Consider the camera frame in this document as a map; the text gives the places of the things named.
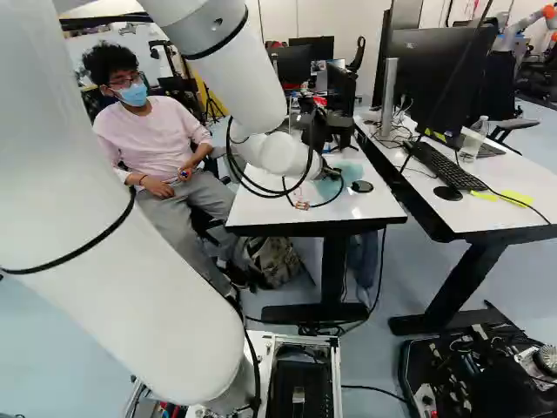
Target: desk leg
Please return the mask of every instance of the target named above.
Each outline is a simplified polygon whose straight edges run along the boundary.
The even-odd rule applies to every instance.
[[[497,309],[460,312],[460,308],[484,281],[506,248],[506,244],[471,245],[423,314],[389,319],[393,334],[429,334],[477,323],[504,322]]]
[[[264,307],[261,319],[280,324],[311,325],[318,322],[357,321],[368,317],[361,303],[342,303],[342,284],[350,236],[326,237],[321,261],[321,302]]]
[[[321,303],[340,302],[350,237],[325,237],[321,260]]]

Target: white desk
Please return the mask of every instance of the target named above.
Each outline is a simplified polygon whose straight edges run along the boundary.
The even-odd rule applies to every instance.
[[[372,125],[364,124],[360,117],[356,117],[355,120],[358,128],[367,135],[371,136],[375,132],[375,128]],[[416,124],[406,118],[404,125],[413,131]],[[452,161],[455,160],[454,150],[430,138],[423,137],[422,140],[434,146]],[[403,149],[387,149],[376,140],[372,140],[372,142],[393,166],[402,166],[407,156]],[[486,142],[506,151],[507,154],[478,158],[471,164],[461,164],[462,168],[484,181],[496,192],[512,190],[534,198],[533,206],[549,220],[557,223],[557,194],[553,192],[557,190],[557,176],[547,168],[511,152],[490,139],[487,139]],[[410,160],[407,168],[429,172],[415,158]],[[433,193],[434,187],[444,185],[440,179],[430,179],[419,172],[410,170],[405,170],[403,176],[456,234],[491,232],[546,224],[538,214],[530,209],[513,205],[502,199],[492,202],[465,192],[461,201],[443,200]]]
[[[433,189],[444,185],[440,179],[408,170],[430,173],[415,158],[409,161],[400,175],[399,168],[406,159],[406,152],[402,148],[387,149],[371,138],[375,132],[373,126],[364,124],[360,117],[354,119],[359,131],[358,142],[366,156],[427,234],[440,242],[464,239],[471,244],[423,314],[389,320],[393,333],[422,334],[439,332],[448,327],[503,321],[496,309],[461,312],[460,308],[509,245],[556,238],[557,225],[548,225],[530,209],[501,199],[493,202],[468,193],[463,193],[460,201],[437,197]],[[415,123],[408,118],[404,125],[412,131],[415,127]],[[430,138],[422,140],[451,160],[455,159],[454,150]],[[487,143],[507,151],[507,154],[481,158],[472,164],[462,164],[462,167],[496,192],[511,190],[534,198],[533,206],[557,223],[557,196],[554,193],[557,176],[493,141],[488,140]]]
[[[356,193],[350,185],[345,185],[345,190],[333,202],[302,211],[292,207],[286,198],[263,199],[240,186],[226,228],[246,236],[324,237],[337,232],[344,233],[346,228],[353,233],[360,233],[366,229],[406,222],[406,213],[391,194],[390,187],[362,151],[346,148],[342,152],[324,154],[324,158],[330,166],[346,161],[361,164],[364,169],[362,179],[373,184],[373,191]],[[283,190],[279,176],[252,165],[246,167],[245,174],[264,187]],[[295,183],[296,179],[286,180],[287,187]],[[311,204],[324,201],[312,181],[302,183],[300,190],[304,200]],[[296,201],[294,193],[291,193],[291,199]]]
[[[315,322],[364,319],[367,312],[362,305],[339,303],[348,240],[351,235],[407,220],[406,213],[391,194],[389,186],[359,148],[357,151],[346,148],[342,152],[324,155],[331,166],[341,161],[361,164],[364,172],[362,179],[373,184],[373,191],[356,193],[350,189],[350,185],[346,185],[345,190],[333,202],[308,211],[292,207],[286,197],[263,199],[243,186],[239,187],[234,199],[226,222],[226,228],[233,233],[246,236],[325,237],[321,263],[321,303],[265,307],[261,314],[264,320],[300,323],[300,320]],[[273,190],[283,190],[281,177],[251,165],[246,167],[245,173],[258,184]],[[295,183],[295,179],[288,179],[286,186],[290,187]],[[304,200],[312,204],[324,201],[311,181],[302,183],[301,191]]]

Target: blue face mask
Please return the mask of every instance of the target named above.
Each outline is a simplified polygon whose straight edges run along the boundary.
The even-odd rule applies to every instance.
[[[141,107],[147,102],[147,86],[143,82],[132,84],[127,89],[117,90],[117,92],[127,105]]]

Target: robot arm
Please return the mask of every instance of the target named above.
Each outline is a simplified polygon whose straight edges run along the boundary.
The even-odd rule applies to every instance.
[[[530,16],[522,18],[517,23],[507,26],[503,31],[503,41],[500,44],[497,44],[497,46],[494,47],[493,50],[500,52],[512,51],[516,34],[524,30],[528,26],[534,24],[542,17],[546,19],[546,25],[549,30],[557,29],[557,16],[555,8],[552,4],[548,4],[542,9],[535,11]]]
[[[299,177],[306,145],[283,132],[265,134],[284,120],[286,101],[261,39],[246,25],[244,0],[139,3],[229,109],[238,153],[274,174]],[[321,168],[315,152],[307,178],[319,176]]]
[[[307,149],[284,133],[286,115],[261,41],[241,0],[142,0],[153,19],[231,110],[250,163],[297,176]],[[155,394],[231,412],[253,394],[244,329],[232,309],[134,207],[98,148],[51,2],[0,3],[0,270],[65,311]],[[313,155],[308,178],[320,170]]]

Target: man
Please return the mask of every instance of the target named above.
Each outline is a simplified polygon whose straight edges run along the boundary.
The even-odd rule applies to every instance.
[[[138,60],[129,49],[101,43],[84,53],[83,62],[100,91],[118,100],[93,125],[115,172],[138,189],[137,202],[161,235],[213,287],[233,298],[230,282],[205,254],[190,220],[189,206],[226,219],[234,199],[211,173],[196,169],[212,151],[211,134],[173,98],[147,97]],[[191,141],[197,144],[195,152]],[[120,162],[129,171],[117,168]],[[236,242],[232,234],[220,240],[219,262],[232,257]],[[238,269],[233,273],[238,279]]]

